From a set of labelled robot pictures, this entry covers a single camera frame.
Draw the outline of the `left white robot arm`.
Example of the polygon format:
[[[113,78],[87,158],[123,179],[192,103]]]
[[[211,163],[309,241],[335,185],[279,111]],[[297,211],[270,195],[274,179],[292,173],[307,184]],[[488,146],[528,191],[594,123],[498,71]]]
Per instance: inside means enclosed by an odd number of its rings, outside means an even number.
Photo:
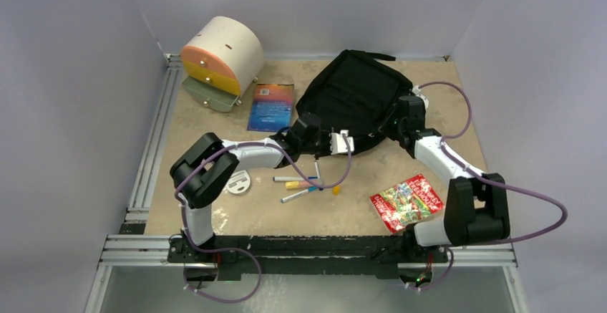
[[[232,251],[216,246],[211,223],[213,202],[232,175],[240,170],[279,169],[295,166],[301,155],[352,155],[354,147],[347,132],[321,129],[312,114],[299,117],[291,127],[283,127],[266,138],[230,141],[215,133],[201,136],[170,168],[183,226],[185,252],[196,262],[207,261],[213,252]]]

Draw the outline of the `black student backpack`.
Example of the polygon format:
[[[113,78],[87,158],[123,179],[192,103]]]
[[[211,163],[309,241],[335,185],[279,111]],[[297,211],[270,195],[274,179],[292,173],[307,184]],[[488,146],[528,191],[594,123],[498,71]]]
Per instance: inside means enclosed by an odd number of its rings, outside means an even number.
[[[354,139],[352,154],[357,155],[386,139],[379,127],[396,100],[411,92],[413,83],[383,60],[395,58],[346,49],[311,81],[296,111],[319,117],[324,143],[330,143],[331,131],[348,130]]]

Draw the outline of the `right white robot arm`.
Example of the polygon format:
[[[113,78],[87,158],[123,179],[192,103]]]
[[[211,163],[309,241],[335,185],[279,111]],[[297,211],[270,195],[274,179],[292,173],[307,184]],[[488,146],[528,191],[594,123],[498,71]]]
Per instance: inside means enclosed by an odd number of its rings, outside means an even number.
[[[448,187],[442,218],[416,223],[402,241],[403,254],[418,261],[431,246],[489,243],[510,235],[507,194],[497,173],[485,174],[458,155],[448,156],[439,132],[425,125],[425,103],[418,96],[401,96],[387,123],[391,139],[425,164]]]

